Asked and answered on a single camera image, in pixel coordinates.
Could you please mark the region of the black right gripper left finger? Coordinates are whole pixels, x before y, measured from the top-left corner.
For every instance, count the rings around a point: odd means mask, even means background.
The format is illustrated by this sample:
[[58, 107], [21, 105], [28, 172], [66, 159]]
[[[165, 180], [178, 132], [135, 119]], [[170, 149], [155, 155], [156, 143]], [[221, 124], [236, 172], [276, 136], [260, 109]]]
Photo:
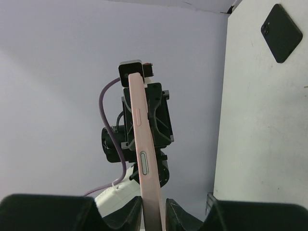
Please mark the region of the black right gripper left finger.
[[102, 217], [92, 197], [12, 194], [0, 202], [2, 231], [138, 231], [141, 197]]

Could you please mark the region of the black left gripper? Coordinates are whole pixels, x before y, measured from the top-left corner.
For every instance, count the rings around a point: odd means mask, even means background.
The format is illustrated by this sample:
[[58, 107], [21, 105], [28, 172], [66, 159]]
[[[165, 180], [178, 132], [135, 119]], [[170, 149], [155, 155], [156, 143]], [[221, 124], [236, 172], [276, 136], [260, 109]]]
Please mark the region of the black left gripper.
[[[167, 105], [169, 91], [163, 90], [160, 83], [152, 83], [148, 84], [145, 88], [145, 94], [148, 106], [148, 120], [154, 147], [156, 154], [159, 155], [160, 149], [166, 148], [174, 141]], [[112, 131], [122, 148], [124, 159], [133, 163], [137, 161], [137, 158], [135, 154], [129, 88], [123, 89], [122, 107], [123, 111], [119, 114], [116, 125], [112, 126]], [[102, 147], [106, 158], [110, 163], [120, 162], [117, 150], [106, 128], [102, 130]]]

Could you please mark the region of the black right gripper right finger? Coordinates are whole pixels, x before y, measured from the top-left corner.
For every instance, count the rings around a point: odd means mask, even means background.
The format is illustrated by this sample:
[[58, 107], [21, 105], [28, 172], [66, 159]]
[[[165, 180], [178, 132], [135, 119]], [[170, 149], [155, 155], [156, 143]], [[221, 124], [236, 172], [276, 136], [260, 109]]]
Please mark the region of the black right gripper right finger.
[[306, 231], [308, 211], [295, 204], [218, 200], [208, 194], [201, 221], [175, 200], [166, 200], [168, 231]]

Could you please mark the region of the black phone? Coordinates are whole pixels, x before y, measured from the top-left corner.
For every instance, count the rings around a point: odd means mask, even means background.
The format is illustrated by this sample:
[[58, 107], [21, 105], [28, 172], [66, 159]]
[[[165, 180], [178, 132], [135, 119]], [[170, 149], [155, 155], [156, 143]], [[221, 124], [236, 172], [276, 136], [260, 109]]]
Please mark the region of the black phone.
[[275, 61], [284, 63], [299, 45], [303, 34], [284, 7], [276, 3], [260, 28]]

